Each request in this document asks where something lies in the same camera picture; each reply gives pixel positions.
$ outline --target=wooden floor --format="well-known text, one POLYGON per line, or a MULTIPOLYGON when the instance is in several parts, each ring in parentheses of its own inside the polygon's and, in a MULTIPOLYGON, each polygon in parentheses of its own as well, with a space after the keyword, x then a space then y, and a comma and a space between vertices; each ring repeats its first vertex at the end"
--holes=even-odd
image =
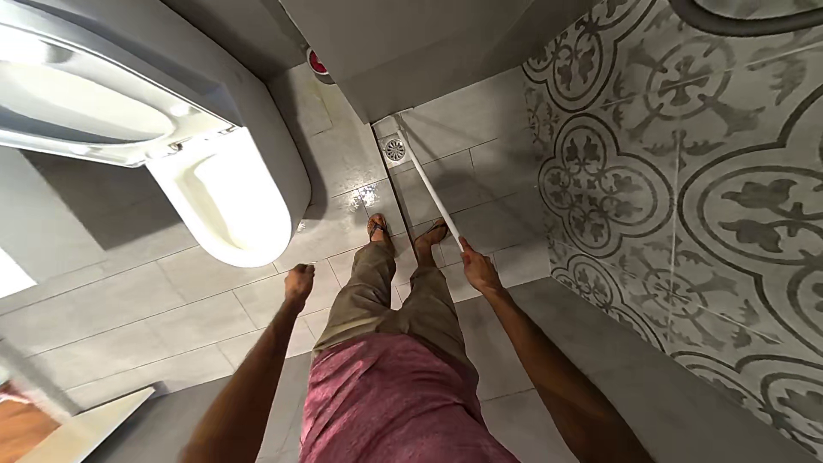
POLYGON ((0 402, 0 463, 20 460, 58 426, 32 404, 0 402))

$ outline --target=toilet lid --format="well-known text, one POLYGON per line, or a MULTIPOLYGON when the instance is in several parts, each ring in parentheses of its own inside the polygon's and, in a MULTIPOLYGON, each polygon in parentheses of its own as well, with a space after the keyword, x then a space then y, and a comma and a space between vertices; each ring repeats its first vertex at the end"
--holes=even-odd
POLYGON ((0 23, 0 144, 122 166, 235 126, 131 68, 0 23))

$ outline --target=white pole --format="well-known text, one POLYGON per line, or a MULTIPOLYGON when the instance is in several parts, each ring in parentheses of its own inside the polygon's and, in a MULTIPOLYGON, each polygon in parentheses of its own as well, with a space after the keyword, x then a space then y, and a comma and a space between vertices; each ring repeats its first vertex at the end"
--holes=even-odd
POLYGON ((440 197, 435 192, 435 187, 431 186, 429 177, 423 171, 423 166, 421 166, 420 161, 417 160, 417 156, 415 156, 414 151, 412 151, 412 146, 409 145, 408 140, 406 140, 406 135, 403 133, 404 123, 402 116, 400 114, 394 114, 394 120, 398 123, 398 136, 400 137, 400 141, 403 142, 403 146, 406 147, 406 154, 409 155, 411 162, 414 164, 415 169, 417 169, 417 173, 420 174, 420 178, 423 179, 423 185, 425 185, 425 188, 429 190, 431 198, 435 201, 435 206, 437 206, 437 209, 440 211, 440 215, 442 215, 443 219, 446 221, 446 225, 449 227, 449 230, 451 230, 454 240, 458 243, 460 252, 463 252, 463 245, 460 244, 460 232, 454 225, 452 216, 450 216, 446 211, 446 207, 443 205, 443 202, 440 201, 440 197))

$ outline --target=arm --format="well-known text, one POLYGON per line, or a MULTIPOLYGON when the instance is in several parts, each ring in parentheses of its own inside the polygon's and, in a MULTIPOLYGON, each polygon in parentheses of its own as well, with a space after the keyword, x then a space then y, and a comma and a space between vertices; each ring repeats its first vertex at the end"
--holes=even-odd
POLYGON ((581 463, 652 463, 606 396, 514 303, 491 260, 460 240, 466 278, 491 304, 572 453, 581 463))
POLYGON ((289 271, 286 300, 203 415, 181 463, 254 463, 257 459, 291 331, 313 282, 312 265, 299 264, 289 271))

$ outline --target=person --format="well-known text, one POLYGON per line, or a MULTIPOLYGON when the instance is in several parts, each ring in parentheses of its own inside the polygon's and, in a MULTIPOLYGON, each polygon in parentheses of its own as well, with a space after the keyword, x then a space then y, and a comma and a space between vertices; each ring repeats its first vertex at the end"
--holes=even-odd
MULTIPOLYGON (((389 309, 394 248, 385 219, 332 305, 309 371, 301 462, 517 461, 486 429, 477 371, 466 355, 431 246, 440 219, 414 243, 418 267, 399 311, 389 309)), ((463 244, 468 282, 491 304, 569 449, 582 463, 652 458, 605 395, 546 337, 500 284, 491 260, 463 244)), ((286 347, 312 290, 314 267, 286 276, 286 299, 195 428, 183 463, 252 463, 258 455, 286 347)))

